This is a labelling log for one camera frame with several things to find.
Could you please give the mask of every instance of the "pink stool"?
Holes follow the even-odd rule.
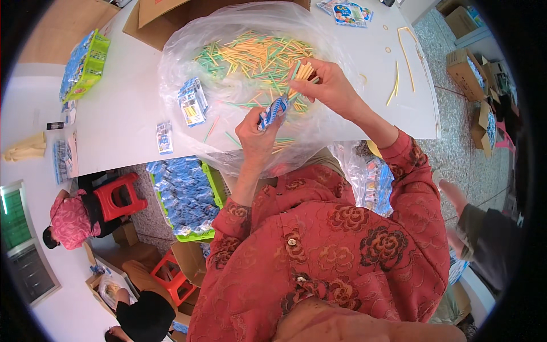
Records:
[[[496,126],[503,131],[503,141],[499,141],[495,144],[496,147],[507,147],[513,154],[515,154],[515,144],[509,134],[505,131],[505,120],[502,122],[496,121]]]

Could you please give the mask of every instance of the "white table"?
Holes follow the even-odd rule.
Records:
[[[312,1],[311,13],[318,20],[332,21],[333,32],[348,46],[347,52],[358,66],[356,72],[366,75],[365,101],[370,107],[414,138],[439,138],[439,110],[429,67],[425,59],[420,61],[414,40],[405,32],[403,42],[416,86],[412,92],[397,36],[398,27],[410,25],[399,9],[376,0],[361,0],[361,5],[375,12],[369,28],[363,29],[335,25],[316,2]],[[78,132],[80,175],[193,154],[176,132],[174,154],[158,153],[156,125],[167,119],[161,111],[156,72],[161,52],[121,31],[136,3],[123,8],[103,29],[112,40],[103,77],[78,100],[76,122],[67,132]],[[399,61],[399,96],[386,107],[395,82],[395,60]],[[342,119],[333,129],[336,140],[366,138],[355,125]]]

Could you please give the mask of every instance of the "person in black shirt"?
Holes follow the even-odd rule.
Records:
[[[446,230],[449,245],[458,259],[471,262],[471,269],[489,287],[502,291],[519,260],[522,228],[497,210],[485,212],[471,205],[463,192],[443,179],[438,170],[433,173],[433,182],[452,202],[459,218],[455,230]]]
[[[122,265],[131,282],[141,291],[139,300],[130,305],[129,293],[120,289],[116,294],[116,314],[119,326],[110,328],[107,342],[161,342],[167,335],[178,311],[169,292],[138,261]]]

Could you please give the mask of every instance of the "woman's right hand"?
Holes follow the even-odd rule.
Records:
[[[311,102],[318,99],[346,120],[355,121],[370,110],[338,64],[306,58],[302,60],[302,65],[308,62],[315,69],[320,82],[313,84],[307,80],[291,80],[289,86],[292,89],[308,97]]]

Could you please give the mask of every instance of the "chair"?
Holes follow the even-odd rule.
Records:
[[[105,222],[123,215],[132,215],[148,206],[147,200],[141,200],[137,197],[137,193],[133,187],[133,182],[137,179],[138,174],[132,172],[125,176],[118,177],[114,182],[108,183],[94,191],[94,194],[99,198],[99,202],[101,203]],[[119,194],[117,193],[122,186],[126,186],[131,203],[120,207],[112,201],[112,194],[114,193],[115,197],[119,198]]]
[[[505,130],[505,120],[502,122],[496,122],[496,126],[503,131],[503,141],[496,142],[496,147],[507,147],[513,154],[515,154],[515,144],[513,143],[511,137]]]
[[[171,295],[171,298],[173,298],[174,302],[177,304],[177,306],[181,305],[182,302],[184,302],[196,289],[197,286],[190,284],[184,274],[176,269],[169,270],[171,276],[173,279],[171,281],[165,281],[162,278],[159,278],[156,276],[156,273],[160,270],[162,266],[165,265],[165,267],[169,267],[168,263],[171,261],[174,264],[177,264],[177,260],[174,258],[173,251],[169,250],[167,254],[163,257],[163,259],[160,261],[160,263],[150,272],[151,276],[156,279],[156,281],[161,284]],[[180,288],[185,289],[182,293],[182,297],[179,296],[178,290]]]

